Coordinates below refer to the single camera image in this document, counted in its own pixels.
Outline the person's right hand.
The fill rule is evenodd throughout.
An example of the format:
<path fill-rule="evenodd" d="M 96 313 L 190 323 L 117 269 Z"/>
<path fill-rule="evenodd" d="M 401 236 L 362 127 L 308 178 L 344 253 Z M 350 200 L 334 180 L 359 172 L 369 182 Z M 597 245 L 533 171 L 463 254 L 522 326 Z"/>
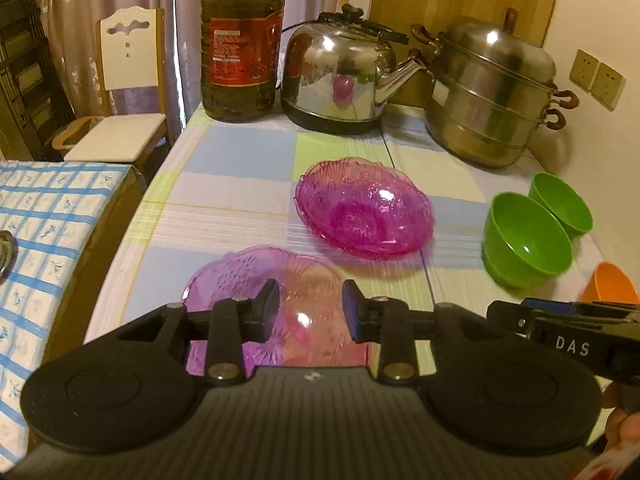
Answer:
<path fill-rule="evenodd" d="M 640 440 L 640 417 L 638 413 L 628 414 L 623 409 L 620 385 L 611 382 L 602 392 L 602 408 L 612 412 L 608 415 L 604 435 L 606 450 L 624 442 Z"/>

